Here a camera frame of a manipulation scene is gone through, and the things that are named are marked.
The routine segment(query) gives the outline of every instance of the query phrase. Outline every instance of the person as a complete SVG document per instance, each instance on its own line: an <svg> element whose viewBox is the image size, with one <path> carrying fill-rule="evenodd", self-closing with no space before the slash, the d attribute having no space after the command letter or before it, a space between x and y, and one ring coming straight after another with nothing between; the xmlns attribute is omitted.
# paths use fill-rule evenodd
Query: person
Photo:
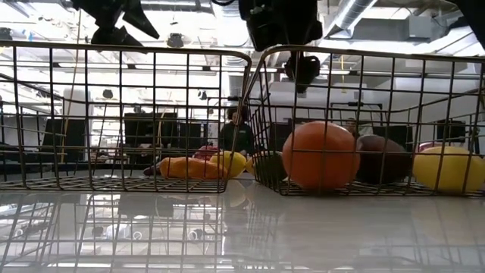
<svg viewBox="0 0 485 273"><path fill-rule="evenodd" d="M219 149L232 150L234 139L234 128L239 125L239 133L236 140L235 152L239 152L244 156L252 155L254 137L251 127L244 123L242 117L238 117L237 110L231 109L227 111L227 118L230 119L229 123L226 123L219 133Z"/></svg>
<svg viewBox="0 0 485 273"><path fill-rule="evenodd" d="M354 136L354 138L358 139L360 136L358 133L357 121L354 118L347 119L344 128L346 128Z"/></svg>

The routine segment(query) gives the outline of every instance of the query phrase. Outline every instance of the wire basket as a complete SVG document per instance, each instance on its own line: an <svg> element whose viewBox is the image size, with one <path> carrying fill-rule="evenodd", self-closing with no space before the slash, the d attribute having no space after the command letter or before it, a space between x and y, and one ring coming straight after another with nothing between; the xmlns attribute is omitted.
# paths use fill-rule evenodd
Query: wire basket
<svg viewBox="0 0 485 273"><path fill-rule="evenodd" d="M303 64L296 65L293 71L287 67L275 67L269 62L273 60L272 55L295 56L297 64L303 58L310 58L306 57L308 55L316 56L321 61L319 76L305 82L305 77L310 73L308 68L305 69ZM256 149L269 151L260 152L258 157L266 160L271 152L283 151L288 177L282 179L276 174L256 173L256 180L282 195L291 196L310 192L359 196L484 196L485 192L481 189L468 190L466 178L471 164L483 160L482 155L485 154L485 136L480 133L485 126L482 67L482 58L402 55L296 45L268 49L261 54L256 73L249 80L240 106L249 108L249 123L255 136ZM321 148L295 148L295 141L289 136L293 136L302 124L312 121L331 122L341 127L351 124L352 128L347 129L354 134L354 146L345 151L331 151L332 148L324 146L325 135ZM375 151L363 150L360 145L364 140L357 136L367 134L380 136L383 146ZM388 150L388 143L391 142L399 144L402 149L394 152ZM441 147L429 154L438 158L439 167L436 183L428 179L426 186L418 183L412 171L416 168L413 161L416 162L417 156L424 156L422 151L425 146ZM460 155L450 153L448 146L458 146L468 152ZM285 155L285 151L290 151L290 155ZM346 152L352 158L360 157L357 178L349 174L350 178L344 184L350 183L337 187L337 190L335 187L329 190L325 186L325 175L321 175L316 189L314 186L312 191L303 190L292 179L294 169L290 166L299 160L293 156L298 153L302 155L303 152L320 156L323 160L322 170L326 168L325 158L332 158L330 155L335 155L333 152ZM372 153L379 156L379 161L373 167L374 179L361 179L362 162L368 158L365 155ZM392 158L393 155L408 158L410 164L405 175L390 183L384 180L385 166L386 157ZM465 177L462 181L456 181L463 186L452 193L440 186L440 175L450 173L443 170L443 166L447 165L451 156L454 156L453 160L466 158L459 159L466 162Z"/></svg>
<svg viewBox="0 0 485 273"><path fill-rule="evenodd" d="M41 42L0 47L7 56L0 65L0 190L225 191L221 177L166 178L156 164L217 147L230 107L223 64L238 61L244 84L249 56Z"/></svg>

